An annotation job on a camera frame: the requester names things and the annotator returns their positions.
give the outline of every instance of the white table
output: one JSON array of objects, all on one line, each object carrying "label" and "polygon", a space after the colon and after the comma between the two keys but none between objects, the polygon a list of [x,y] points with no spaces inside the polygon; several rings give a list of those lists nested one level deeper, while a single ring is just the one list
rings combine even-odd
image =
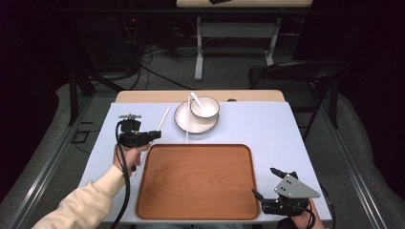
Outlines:
[{"label": "white table", "polygon": [[[177,0],[178,8],[308,8],[312,0],[231,0],[211,4],[208,0]],[[203,22],[197,18],[197,62],[195,80],[203,80],[203,37],[270,38],[265,51],[267,65],[274,63],[273,54],[281,25],[281,18],[273,22],[229,23]]]},{"label": "white table", "polygon": [[[174,121],[174,112],[179,102],[170,103],[113,103],[106,116],[95,148],[92,150],[88,164],[84,171],[80,186],[89,180],[97,180],[110,168],[115,145],[115,129],[120,121],[119,115],[142,115],[141,131],[156,130],[160,121],[170,108],[170,113],[161,127],[162,138],[155,140],[160,143],[185,143],[185,132]],[[237,143],[247,145],[253,157],[257,190],[265,198],[277,198],[273,189],[281,181],[269,171],[275,167],[281,171],[296,171],[301,181],[322,194],[316,174],[313,171],[302,137],[299,133],[292,111],[287,102],[274,101],[238,101],[221,102],[220,120],[212,130],[203,135],[190,135],[188,143]],[[131,176],[131,197],[122,223],[262,223],[275,222],[282,216],[265,215],[252,221],[173,221],[173,220],[143,220],[135,212],[139,185],[143,173],[143,165]],[[105,221],[114,221],[124,200],[124,189],[115,197],[115,204],[111,214]],[[316,207],[321,220],[331,220],[330,211],[324,197],[316,198]]]}]

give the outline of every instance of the wooden table edge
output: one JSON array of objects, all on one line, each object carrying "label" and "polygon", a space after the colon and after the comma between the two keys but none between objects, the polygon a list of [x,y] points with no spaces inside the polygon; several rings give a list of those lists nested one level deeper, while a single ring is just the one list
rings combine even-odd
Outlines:
[{"label": "wooden table edge", "polygon": [[[191,91],[122,91],[118,93],[118,103],[183,102]],[[230,99],[236,101],[279,101],[285,102],[283,93],[278,90],[201,90],[197,96],[210,96],[219,102]]]}]

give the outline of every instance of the wooden tray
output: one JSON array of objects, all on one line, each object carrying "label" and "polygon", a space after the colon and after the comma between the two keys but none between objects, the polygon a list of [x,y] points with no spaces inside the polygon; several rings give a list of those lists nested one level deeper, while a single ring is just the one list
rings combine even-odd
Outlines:
[{"label": "wooden tray", "polygon": [[136,206],[140,219],[252,220],[259,215],[250,149],[242,144],[157,144]]}]

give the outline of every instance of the white spoon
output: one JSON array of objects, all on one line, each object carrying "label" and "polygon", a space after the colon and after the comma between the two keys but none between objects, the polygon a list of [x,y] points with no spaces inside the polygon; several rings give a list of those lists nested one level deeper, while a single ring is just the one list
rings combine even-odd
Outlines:
[{"label": "white spoon", "polygon": [[202,102],[199,100],[199,98],[197,97],[197,95],[195,93],[191,92],[190,95],[196,100],[197,104],[200,107],[200,114],[202,114],[204,105],[202,104]]}]

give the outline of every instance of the white sleeve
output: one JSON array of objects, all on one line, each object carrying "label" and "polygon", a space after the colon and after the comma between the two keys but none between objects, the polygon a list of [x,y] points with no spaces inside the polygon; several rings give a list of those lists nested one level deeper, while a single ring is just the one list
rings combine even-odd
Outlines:
[{"label": "white sleeve", "polygon": [[33,228],[96,228],[110,213],[113,198],[124,184],[122,172],[113,165],[97,182],[89,181],[71,192]]}]

